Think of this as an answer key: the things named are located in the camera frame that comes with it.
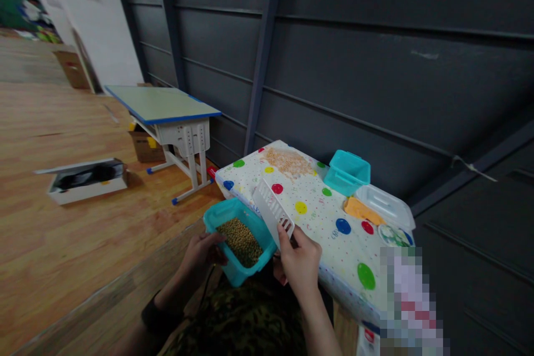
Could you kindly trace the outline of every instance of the polka dot tablecloth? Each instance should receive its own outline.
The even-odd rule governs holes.
[[[292,180],[271,166],[262,152],[273,147],[296,151],[313,168],[313,174]],[[275,141],[235,163],[220,169],[215,180],[227,198],[238,197],[251,210],[259,211],[252,195],[261,178],[272,188],[291,219],[321,244],[323,256],[319,279],[333,297],[359,321],[379,326],[379,311],[386,296],[380,294],[380,248],[385,246],[377,227],[343,210],[346,197],[323,183],[328,166]]]

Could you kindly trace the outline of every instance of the orange sponge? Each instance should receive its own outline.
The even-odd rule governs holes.
[[[357,219],[369,220],[374,225],[385,224],[385,221],[378,215],[376,211],[371,210],[355,197],[348,197],[347,200],[345,200],[343,209],[347,214],[351,215],[352,217],[356,217]]]

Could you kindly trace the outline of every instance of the gray metal wall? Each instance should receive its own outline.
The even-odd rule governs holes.
[[[451,354],[534,351],[534,142],[422,213],[423,245]]]
[[[532,230],[509,233],[532,215],[532,0],[122,1],[145,78],[222,110],[214,163],[276,139],[360,155],[418,216],[453,349],[531,349]]]
[[[140,58],[222,110],[219,166],[276,139],[326,163],[345,149],[407,199],[532,101],[531,0],[279,0],[271,16],[266,0],[167,1],[170,19],[164,0],[127,0]]]

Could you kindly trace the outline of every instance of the red dot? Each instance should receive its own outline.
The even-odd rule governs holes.
[[[365,230],[366,233],[368,233],[369,235],[373,235],[374,234],[374,229],[373,227],[371,226],[370,223],[368,223],[367,221],[362,221],[362,228]]]
[[[284,187],[281,186],[280,184],[274,184],[271,189],[273,190],[273,192],[275,192],[277,195],[280,195],[282,193],[282,191],[284,190]]]

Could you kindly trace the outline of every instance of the grain pile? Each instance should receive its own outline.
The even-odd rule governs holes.
[[[245,268],[254,266],[263,250],[250,230],[239,219],[234,218],[217,227],[217,231],[226,235],[226,244]]]
[[[313,168],[310,166],[310,163],[295,151],[270,147],[264,152],[263,157],[271,166],[276,167],[278,171],[291,179],[291,181],[300,175],[313,175]]]

